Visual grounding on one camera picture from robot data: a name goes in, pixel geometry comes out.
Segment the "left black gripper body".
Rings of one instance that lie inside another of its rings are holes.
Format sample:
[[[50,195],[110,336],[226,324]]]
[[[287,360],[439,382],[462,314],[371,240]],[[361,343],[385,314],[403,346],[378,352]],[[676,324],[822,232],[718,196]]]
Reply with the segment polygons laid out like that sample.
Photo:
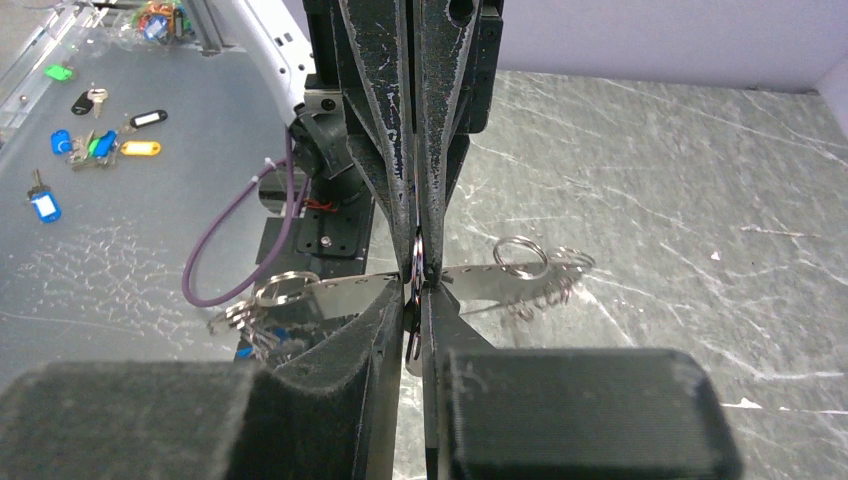
[[[317,72],[310,87],[349,104],[403,96],[414,129],[450,136],[488,122],[503,33],[501,1],[306,1]]]

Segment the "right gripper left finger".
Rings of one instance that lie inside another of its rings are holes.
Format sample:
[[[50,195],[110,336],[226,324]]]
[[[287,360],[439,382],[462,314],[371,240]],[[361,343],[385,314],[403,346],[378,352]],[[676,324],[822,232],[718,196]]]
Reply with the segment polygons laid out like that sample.
[[[403,285],[305,354],[257,362],[67,362],[1,398],[5,479],[388,479]]]

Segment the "blue key tag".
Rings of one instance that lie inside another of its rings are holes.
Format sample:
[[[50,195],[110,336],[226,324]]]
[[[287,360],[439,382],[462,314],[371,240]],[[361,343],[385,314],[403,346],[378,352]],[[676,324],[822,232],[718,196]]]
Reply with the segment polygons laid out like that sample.
[[[265,361],[284,342],[290,339],[289,333],[280,327],[245,329],[240,333],[235,359]]]

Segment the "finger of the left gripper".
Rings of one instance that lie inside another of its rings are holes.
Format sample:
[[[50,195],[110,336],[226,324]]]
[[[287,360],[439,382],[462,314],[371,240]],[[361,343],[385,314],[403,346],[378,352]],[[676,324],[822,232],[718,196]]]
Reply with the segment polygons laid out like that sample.
[[[399,272],[412,277],[417,228],[413,193],[412,41],[406,1],[341,1],[341,19],[376,128],[388,193],[387,220]]]
[[[429,282],[442,274],[447,153],[478,10],[477,1],[413,3],[416,191]]]

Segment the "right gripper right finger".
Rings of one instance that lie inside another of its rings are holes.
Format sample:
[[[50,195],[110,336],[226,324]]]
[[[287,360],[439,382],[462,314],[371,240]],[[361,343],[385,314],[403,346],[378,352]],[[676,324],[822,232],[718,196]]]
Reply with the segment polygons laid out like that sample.
[[[443,288],[420,303],[431,479],[738,479],[705,370],[657,348],[491,345]]]

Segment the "small split keyring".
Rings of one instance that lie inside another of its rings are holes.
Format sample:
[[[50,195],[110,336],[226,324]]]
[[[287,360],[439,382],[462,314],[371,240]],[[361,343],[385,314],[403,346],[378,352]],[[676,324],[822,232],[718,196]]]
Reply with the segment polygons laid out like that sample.
[[[416,309],[419,309],[421,305],[422,289],[425,281],[424,270],[424,241],[421,228],[418,228],[413,242],[410,281],[411,301]]]

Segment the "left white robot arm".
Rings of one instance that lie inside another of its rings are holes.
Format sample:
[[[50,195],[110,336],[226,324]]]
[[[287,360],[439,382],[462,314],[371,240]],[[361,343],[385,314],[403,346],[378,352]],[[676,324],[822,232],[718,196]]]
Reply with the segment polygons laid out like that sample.
[[[356,167],[388,220],[405,279],[441,280],[445,216],[488,122],[500,1],[189,1],[203,47],[246,50],[315,172]]]

